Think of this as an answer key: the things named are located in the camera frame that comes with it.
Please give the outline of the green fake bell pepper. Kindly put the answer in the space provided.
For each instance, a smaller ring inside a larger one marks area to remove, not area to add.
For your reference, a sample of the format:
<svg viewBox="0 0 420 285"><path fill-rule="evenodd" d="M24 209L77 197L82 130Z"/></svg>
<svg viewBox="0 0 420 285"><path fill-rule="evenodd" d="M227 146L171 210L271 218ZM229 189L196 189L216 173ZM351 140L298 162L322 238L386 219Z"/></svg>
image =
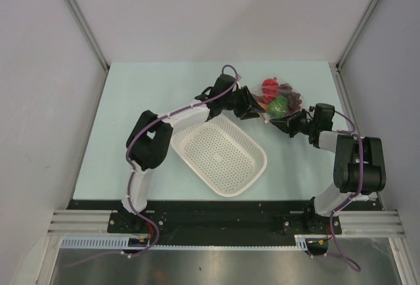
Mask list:
<svg viewBox="0 0 420 285"><path fill-rule="evenodd" d="M268 105L267 114L274 119L283 118L287 114L288 107L289 101L285 97L279 96Z"/></svg>

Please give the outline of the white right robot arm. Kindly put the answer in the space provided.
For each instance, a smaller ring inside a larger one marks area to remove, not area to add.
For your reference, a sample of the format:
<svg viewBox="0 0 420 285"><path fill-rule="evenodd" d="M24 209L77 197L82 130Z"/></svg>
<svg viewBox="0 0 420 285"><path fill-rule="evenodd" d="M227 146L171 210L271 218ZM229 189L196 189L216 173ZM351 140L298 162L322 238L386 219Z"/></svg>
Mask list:
<svg viewBox="0 0 420 285"><path fill-rule="evenodd" d="M310 234L328 232L330 219L358 198L381 192L387 182L382 140L359 135L353 123L350 130L334 131L335 115L350 121L328 104L317 104L286 119L290 137L301 133L315 148L334 154L332 184L313 197L304 211L303 227Z"/></svg>

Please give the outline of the clear zip top bag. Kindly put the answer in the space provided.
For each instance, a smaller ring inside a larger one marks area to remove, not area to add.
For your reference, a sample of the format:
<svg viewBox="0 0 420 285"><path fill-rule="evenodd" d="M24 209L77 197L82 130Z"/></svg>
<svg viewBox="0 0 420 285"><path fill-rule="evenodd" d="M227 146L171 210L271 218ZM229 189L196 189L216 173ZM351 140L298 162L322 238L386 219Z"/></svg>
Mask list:
<svg viewBox="0 0 420 285"><path fill-rule="evenodd" d="M264 109L260 117L265 123L270 120L287 119L308 108L305 98L289 83L278 77L268 77L253 86L251 94Z"/></svg>

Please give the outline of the red fake apple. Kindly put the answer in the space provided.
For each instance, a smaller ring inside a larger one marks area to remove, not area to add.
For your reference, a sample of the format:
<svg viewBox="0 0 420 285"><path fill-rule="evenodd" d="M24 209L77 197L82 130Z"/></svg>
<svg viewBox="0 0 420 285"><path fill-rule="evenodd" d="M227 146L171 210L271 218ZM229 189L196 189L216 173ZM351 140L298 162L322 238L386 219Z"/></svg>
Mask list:
<svg viewBox="0 0 420 285"><path fill-rule="evenodd" d="M268 78L261 84L262 96L269 101L273 101L279 96L279 84L276 77Z"/></svg>

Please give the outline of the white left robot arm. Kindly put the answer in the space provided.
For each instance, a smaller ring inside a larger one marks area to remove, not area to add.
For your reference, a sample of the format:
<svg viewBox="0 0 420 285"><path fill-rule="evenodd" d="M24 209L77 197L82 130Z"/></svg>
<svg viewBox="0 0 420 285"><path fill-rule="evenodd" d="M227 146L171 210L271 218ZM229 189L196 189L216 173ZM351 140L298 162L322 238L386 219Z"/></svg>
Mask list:
<svg viewBox="0 0 420 285"><path fill-rule="evenodd" d="M157 115L143 112L129 138L125 159L131 166L122 224L131 232L158 226L141 212L147 206L153 172L172 148L183 162L217 195L231 198L245 192L263 174L265 151L222 114L232 111L241 119L257 118L263 108L239 75L222 73L189 105Z"/></svg>

